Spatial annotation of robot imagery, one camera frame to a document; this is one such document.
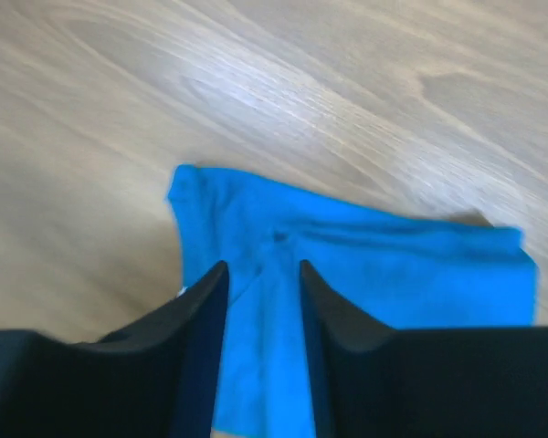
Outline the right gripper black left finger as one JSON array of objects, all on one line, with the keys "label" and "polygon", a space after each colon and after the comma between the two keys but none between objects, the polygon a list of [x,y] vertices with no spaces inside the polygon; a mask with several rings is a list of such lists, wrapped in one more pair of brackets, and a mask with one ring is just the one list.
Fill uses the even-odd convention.
[{"label": "right gripper black left finger", "polygon": [[97,341],[0,330],[0,437],[207,437],[229,274],[215,264]]}]

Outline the blue t shirt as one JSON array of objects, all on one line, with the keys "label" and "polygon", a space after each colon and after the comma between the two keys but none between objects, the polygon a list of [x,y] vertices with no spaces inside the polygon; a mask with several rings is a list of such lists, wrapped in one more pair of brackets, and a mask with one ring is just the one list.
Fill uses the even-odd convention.
[{"label": "blue t shirt", "polygon": [[300,262],[397,329],[528,326],[537,267],[507,226],[409,219],[255,174],[180,165],[168,192],[183,282],[229,270],[214,427],[311,437]]}]

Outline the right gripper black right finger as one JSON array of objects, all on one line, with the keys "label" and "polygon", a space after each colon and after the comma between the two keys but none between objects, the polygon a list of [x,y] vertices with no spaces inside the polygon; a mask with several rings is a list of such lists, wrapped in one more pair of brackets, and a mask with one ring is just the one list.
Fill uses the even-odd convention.
[{"label": "right gripper black right finger", "polygon": [[396,329],[300,265],[319,437],[548,437],[548,327]]}]

